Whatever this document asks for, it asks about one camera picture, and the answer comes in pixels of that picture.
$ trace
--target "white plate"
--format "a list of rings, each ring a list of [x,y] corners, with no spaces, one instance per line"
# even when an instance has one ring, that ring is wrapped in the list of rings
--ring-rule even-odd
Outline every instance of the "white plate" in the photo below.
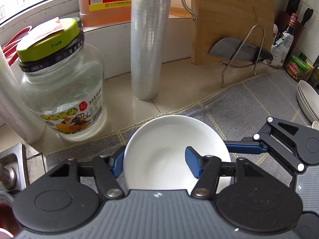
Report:
[[[308,115],[311,115],[311,118],[309,118],[308,115],[306,115],[306,114],[305,114],[305,115],[307,116],[307,118],[309,119],[309,121],[311,121],[311,122],[313,122],[313,120],[317,121],[318,118],[316,117],[316,115],[314,114],[314,112],[311,110],[309,104],[307,103],[307,101],[306,101],[306,99],[305,99],[305,96],[303,95],[302,91],[300,90],[299,85],[297,85],[297,91],[298,91],[298,93],[299,93],[299,96],[300,96],[300,98],[301,98],[301,100],[302,100],[304,106],[307,108],[307,114],[308,114]]]
[[[315,130],[319,130],[319,122],[318,121],[314,121],[311,125],[311,128],[315,129]]]
[[[317,119],[319,119],[319,95],[312,88],[312,86],[305,81],[301,80],[298,85],[305,98],[305,101],[307,102],[309,108],[312,110],[312,113]]]
[[[181,115],[163,116],[140,127],[128,142],[123,162],[128,189],[179,190],[190,194],[197,179],[185,162],[185,149],[192,146],[201,156],[214,155],[230,162],[224,141],[205,123]],[[217,193],[229,186],[221,177]]]
[[[299,83],[297,85],[297,90],[299,92],[299,95],[301,96],[302,98],[302,101],[304,102],[304,104],[306,105],[307,109],[311,112],[312,116],[317,120],[318,118],[316,117],[315,115],[315,112],[312,110],[311,106],[309,105],[309,103],[307,102],[306,98],[305,98],[305,95],[303,94],[300,86],[299,86]]]
[[[11,239],[11,238],[13,238],[13,235],[9,231],[7,231],[3,228],[0,228],[0,238],[1,239]]]
[[[300,92],[297,92],[297,99],[299,102],[299,105],[302,109],[302,111],[304,112],[304,114],[306,115],[306,117],[309,119],[310,122],[314,122],[316,119],[315,117],[312,115],[312,113],[310,112],[310,110],[307,108],[307,106],[305,105],[304,101],[302,100],[301,96],[303,96],[302,94],[300,94]]]

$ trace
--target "gray dish towel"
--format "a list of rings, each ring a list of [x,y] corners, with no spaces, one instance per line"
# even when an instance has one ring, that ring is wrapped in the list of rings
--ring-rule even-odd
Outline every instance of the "gray dish towel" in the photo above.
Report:
[[[241,140],[252,136],[266,122],[269,116],[288,120],[301,125],[310,125],[301,111],[297,97],[297,82],[284,70],[254,76],[248,80],[225,87],[218,92],[186,106],[178,111],[160,114],[130,127],[51,153],[46,157],[50,170],[68,157],[79,161],[89,161],[94,156],[112,155],[144,123],[164,115],[184,115],[195,118],[213,128],[223,140]],[[231,153],[232,162],[237,157],[246,157],[262,169],[289,185],[291,176],[268,153],[261,155],[241,155]],[[127,192],[123,174],[117,179]],[[95,191],[93,178],[82,177],[81,183]]]

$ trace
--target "metal hook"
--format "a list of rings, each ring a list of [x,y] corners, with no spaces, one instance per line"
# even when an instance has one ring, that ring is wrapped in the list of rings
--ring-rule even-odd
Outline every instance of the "metal hook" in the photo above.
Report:
[[[261,25],[255,25],[254,27],[252,27],[250,29],[250,31],[248,32],[248,34],[246,35],[245,39],[242,41],[242,43],[240,44],[240,46],[237,48],[235,54],[232,56],[232,58],[230,59],[229,63],[226,65],[226,67],[224,68],[224,70],[222,71],[221,73],[221,87],[224,87],[225,86],[225,82],[224,82],[224,73],[226,71],[226,69],[230,66],[230,67],[235,67],[235,68],[244,68],[244,67],[248,67],[248,66],[251,66],[251,65],[247,65],[247,66],[243,66],[243,67],[236,67],[236,66],[233,66],[231,65],[232,61],[234,60],[234,58],[237,56],[238,52],[240,51],[240,49],[242,48],[242,46],[244,45],[244,43],[246,42],[246,40],[248,39],[249,35],[252,33],[252,31],[257,28],[257,27],[261,27],[261,29],[263,30],[263,38],[261,40],[261,44],[260,44],[260,48],[259,48],[259,52],[258,52],[258,56],[257,56],[257,59],[256,59],[256,62],[253,62],[253,64],[251,65],[255,65],[254,66],[254,74],[256,75],[256,72],[255,72],[255,69],[256,69],[256,66],[257,66],[257,63],[259,62],[258,59],[259,59],[259,56],[260,56],[260,52],[261,52],[261,49],[263,48],[263,44],[264,44],[264,38],[265,38],[265,30],[264,28],[261,26]]]
[[[185,8],[186,11],[188,11],[192,15],[193,22],[197,22],[197,15],[187,6],[185,0],[181,0],[181,4]]]

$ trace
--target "plastic wrap roll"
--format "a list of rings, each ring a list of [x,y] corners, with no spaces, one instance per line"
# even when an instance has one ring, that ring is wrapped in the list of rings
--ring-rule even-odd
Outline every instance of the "plastic wrap roll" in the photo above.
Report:
[[[132,0],[131,78],[136,98],[158,92],[165,26],[171,0]]]
[[[27,143],[38,141],[45,130],[41,122],[23,104],[20,85],[0,48],[0,117]]]

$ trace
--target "stainless steel sink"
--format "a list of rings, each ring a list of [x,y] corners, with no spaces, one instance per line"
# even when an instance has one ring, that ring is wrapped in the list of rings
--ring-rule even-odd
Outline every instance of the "stainless steel sink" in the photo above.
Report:
[[[0,153],[0,163],[3,167],[12,167],[16,173],[15,185],[10,190],[7,190],[1,182],[1,191],[7,191],[12,196],[15,196],[29,185],[26,160],[27,150],[28,148],[25,145],[19,143]]]

